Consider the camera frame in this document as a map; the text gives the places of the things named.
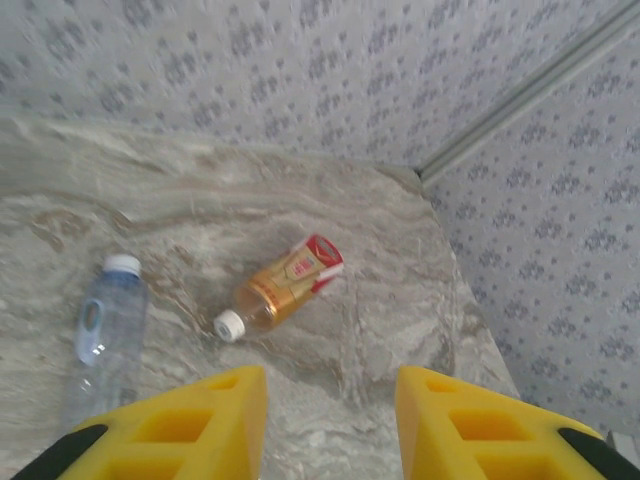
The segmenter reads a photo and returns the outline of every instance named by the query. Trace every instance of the clear plastic bottle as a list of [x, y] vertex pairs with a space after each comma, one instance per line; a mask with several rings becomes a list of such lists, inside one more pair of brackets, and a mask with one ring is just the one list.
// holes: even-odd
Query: clear plastic bottle
[[67, 386], [60, 434], [87, 418], [135, 401], [148, 303], [140, 262], [107, 257], [78, 319], [76, 360]]
[[344, 268], [338, 249], [318, 234], [295, 245], [233, 292], [233, 306], [214, 321], [225, 342], [266, 333], [282, 323]]

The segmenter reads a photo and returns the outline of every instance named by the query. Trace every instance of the white bottle cap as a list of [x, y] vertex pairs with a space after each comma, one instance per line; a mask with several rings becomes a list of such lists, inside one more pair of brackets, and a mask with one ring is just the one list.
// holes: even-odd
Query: white bottle cap
[[140, 276], [140, 260], [131, 255], [109, 255], [102, 265], [103, 272], [127, 272]]
[[225, 310], [213, 321], [213, 328], [222, 340], [233, 343], [245, 333], [244, 322], [233, 310]]

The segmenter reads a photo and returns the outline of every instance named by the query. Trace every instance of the wallpaper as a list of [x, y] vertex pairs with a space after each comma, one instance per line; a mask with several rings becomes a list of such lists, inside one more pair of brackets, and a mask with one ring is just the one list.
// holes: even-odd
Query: wallpaper
[[640, 27], [429, 189], [523, 398], [640, 431]]
[[0, 107], [417, 165], [612, 0], [3, 0]]

